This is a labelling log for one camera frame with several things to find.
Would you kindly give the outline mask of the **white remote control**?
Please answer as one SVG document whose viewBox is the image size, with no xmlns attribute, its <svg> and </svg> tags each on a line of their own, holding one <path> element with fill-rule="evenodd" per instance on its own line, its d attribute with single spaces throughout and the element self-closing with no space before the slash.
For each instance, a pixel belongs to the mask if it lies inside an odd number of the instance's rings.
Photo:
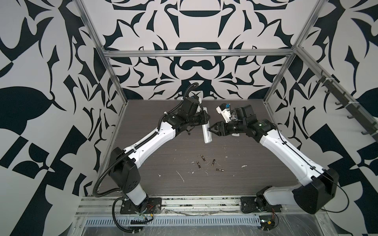
<svg viewBox="0 0 378 236">
<path fill-rule="evenodd" d="M 204 142 L 209 144 L 212 142 L 212 133 L 208 130 L 210 128 L 210 116 L 206 107 L 202 107 L 201 110 L 204 112 L 205 124 L 202 125 Z"/>
</svg>

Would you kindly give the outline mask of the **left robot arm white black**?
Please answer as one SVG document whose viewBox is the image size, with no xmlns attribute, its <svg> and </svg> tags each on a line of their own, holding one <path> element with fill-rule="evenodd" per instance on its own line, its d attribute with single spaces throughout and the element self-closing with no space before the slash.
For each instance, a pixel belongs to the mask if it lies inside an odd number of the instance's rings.
<svg viewBox="0 0 378 236">
<path fill-rule="evenodd" d="M 196 126 L 202 126 L 204 142 L 210 143 L 212 135 L 208 131 L 209 120 L 210 116 L 207 108 L 202 106 L 201 98 L 196 95 L 187 97 L 177 111 L 166 113 L 158 122 L 157 128 L 141 140 L 124 149 L 115 148 L 111 153 L 109 176 L 122 195 L 128 197 L 134 206 L 144 208 L 148 195 L 141 187 L 139 168 L 165 143 L 182 132 L 190 133 Z"/>
</svg>

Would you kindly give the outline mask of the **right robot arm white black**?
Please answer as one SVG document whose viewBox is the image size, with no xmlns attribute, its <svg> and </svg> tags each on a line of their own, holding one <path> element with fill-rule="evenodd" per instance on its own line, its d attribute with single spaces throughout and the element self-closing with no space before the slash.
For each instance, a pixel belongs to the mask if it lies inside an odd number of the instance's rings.
<svg viewBox="0 0 378 236">
<path fill-rule="evenodd" d="M 298 181 L 289 187 L 267 186 L 256 194 L 255 207 L 267 211 L 277 205 L 298 206 L 309 214 L 317 213 L 336 195 L 339 174 L 333 169 L 325 169 L 312 161 L 267 119 L 259 120 L 251 105 L 231 110 L 223 103 L 216 108 L 223 121 L 217 122 L 209 131 L 217 136 L 246 134 L 271 151 Z"/>
</svg>

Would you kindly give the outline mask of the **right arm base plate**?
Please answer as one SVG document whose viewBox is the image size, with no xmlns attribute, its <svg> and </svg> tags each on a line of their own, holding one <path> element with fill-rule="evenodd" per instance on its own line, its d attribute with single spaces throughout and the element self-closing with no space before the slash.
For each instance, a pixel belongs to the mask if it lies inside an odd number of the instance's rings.
<svg viewBox="0 0 378 236">
<path fill-rule="evenodd" d="M 245 214 L 255 212 L 272 212 L 273 206 L 263 196 L 241 197 L 241 211 Z"/>
</svg>

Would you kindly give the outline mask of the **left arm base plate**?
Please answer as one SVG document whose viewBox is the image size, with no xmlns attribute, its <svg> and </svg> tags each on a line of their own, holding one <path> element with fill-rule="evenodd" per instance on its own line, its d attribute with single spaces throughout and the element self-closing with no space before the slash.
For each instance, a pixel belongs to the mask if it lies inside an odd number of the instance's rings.
<svg viewBox="0 0 378 236">
<path fill-rule="evenodd" d="M 150 214 L 160 211 L 162 198 L 147 197 L 141 204 L 135 205 L 131 200 L 124 199 L 121 204 L 120 214 L 143 213 Z"/>
</svg>

